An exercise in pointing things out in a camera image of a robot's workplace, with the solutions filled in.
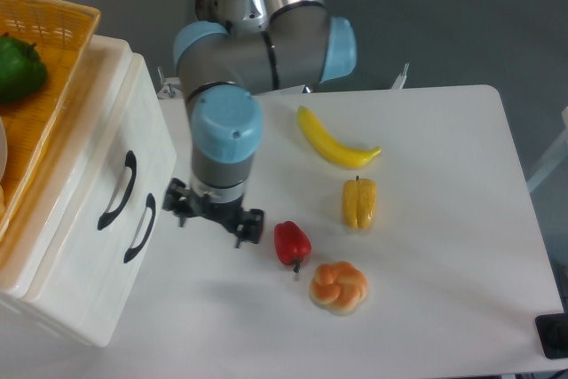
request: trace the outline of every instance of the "black object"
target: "black object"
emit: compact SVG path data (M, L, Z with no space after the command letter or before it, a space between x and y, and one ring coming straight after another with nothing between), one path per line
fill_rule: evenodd
M97 224L97 229L100 231L104 228L107 228L109 225L113 223L115 219L121 214L124 206L126 206L126 202L130 198L132 194L132 189L134 188L134 182L136 181L136 155L132 151L129 151L126 154L126 159L124 160L124 166L130 168L132 170L132 175L130 176L130 181L126 186L126 191L124 191L124 195L122 196L121 203L118 207L113 210L112 212L105 212L99 218L99 223Z
M544 355L548 359L568 358L568 314L547 314L535 321Z
M564 370L560 370L559 372L554 373L549 379L557 379L566 372L568 372L568 368L565 368Z
M146 233L144 234L144 238L142 239L140 244L138 244L136 248L129 248L128 250L126 250L126 253L124 254L125 264L130 262L138 255L138 253L140 253L140 250L142 250L142 248L146 245L148 239L150 238L150 233L152 232L152 228L154 227L154 220L156 219L156 199L154 198L152 193L149 193L148 196L146 197L146 208L152 211L150 224L148 224L148 227L146 228Z
M317 0L301 0L300 2L295 2L294 4L286 4L282 6L278 11L274 11L272 16L270 17L270 23L272 24L272 22L284 12L291 11L295 8L301 8L302 6L319 6L321 8L326 7L322 2L318 2Z
M179 217L179 226L184 226L189 217L205 217L222 225L236 235L238 248L243 241L257 244L264 226L264 212L260 209L246 211L242 208L242 196L228 203L212 203L205 194L198 196L179 179L170 181L162 208Z

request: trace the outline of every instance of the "white table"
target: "white table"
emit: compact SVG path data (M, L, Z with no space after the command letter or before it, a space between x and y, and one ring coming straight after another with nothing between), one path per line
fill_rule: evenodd
M0 316L0 376L26 378L434 378L552 371L535 316L562 311L499 94L485 86L265 96L264 142L245 208L266 212L259 245L162 213L106 349ZM367 168L320 158L296 126L310 107L339 139L380 144ZM189 177L183 104L162 101ZM368 232L341 224L341 191L378 186ZM313 252L297 280L272 229L294 220ZM349 317L315 306L316 266L347 260L369 280Z

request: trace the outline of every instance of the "pepper stem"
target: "pepper stem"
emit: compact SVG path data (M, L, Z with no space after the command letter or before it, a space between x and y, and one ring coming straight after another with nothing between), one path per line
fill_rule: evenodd
M28 47L28 55L29 55L30 53L32 53L32 51L36 48L36 46L37 46L37 43L36 43L36 42L33 42L32 44L29 45L29 47Z
M298 274L298 273L300 272L300 262L302 262L302 261L300 261L300 258L299 258L299 257L297 257L296 259L294 259L294 272L295 272L296 274Z

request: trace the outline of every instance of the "knotted bread bun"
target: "knotted bread bun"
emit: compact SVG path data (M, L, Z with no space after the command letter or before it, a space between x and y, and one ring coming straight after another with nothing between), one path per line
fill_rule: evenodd
M335 314L349 314L367 297L363 272L349 262L322 264L310 283L310 297Z

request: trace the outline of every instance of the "yellow banana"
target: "yellow banana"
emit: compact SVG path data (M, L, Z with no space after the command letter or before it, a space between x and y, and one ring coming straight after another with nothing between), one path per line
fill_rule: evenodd
M379 146L370 150L359 150L341 144L327 132L318 117L307 107L298 108L297 120L308 141L330 162L346 168L362 168L381 152Z

